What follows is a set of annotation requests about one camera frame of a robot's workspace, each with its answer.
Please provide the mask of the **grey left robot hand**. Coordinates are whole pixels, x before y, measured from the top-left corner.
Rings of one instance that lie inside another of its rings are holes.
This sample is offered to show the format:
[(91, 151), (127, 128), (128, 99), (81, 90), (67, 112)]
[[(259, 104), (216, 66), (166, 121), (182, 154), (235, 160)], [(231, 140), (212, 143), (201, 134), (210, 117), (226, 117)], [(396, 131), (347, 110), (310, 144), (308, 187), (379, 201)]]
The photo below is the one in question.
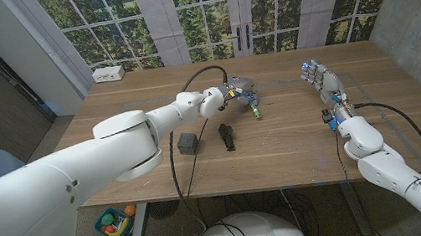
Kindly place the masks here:
[(219, 89), (223, 92), (224, 100), (226, 101), (235, 99), (241, 105), (258, 105), (257, 93), (254, 90), (252, 79), (238, 76), (231, 77)]

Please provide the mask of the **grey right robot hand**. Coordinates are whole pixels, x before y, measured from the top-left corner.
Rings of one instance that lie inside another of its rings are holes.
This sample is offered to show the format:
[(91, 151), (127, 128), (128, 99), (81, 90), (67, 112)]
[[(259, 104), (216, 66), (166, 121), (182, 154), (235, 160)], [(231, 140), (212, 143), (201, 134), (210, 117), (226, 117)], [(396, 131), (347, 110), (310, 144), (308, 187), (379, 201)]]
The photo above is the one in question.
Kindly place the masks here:
[(318, 91), (321, 101), (327, 106), (327, 111), (323, 114), (325, 122), (334, 120), (340, 125), (357, 115), (348, 100), (344, 84), (324, 64), (319, 64), (314, 59), (310, 63), (305, 62), (300, 77)]

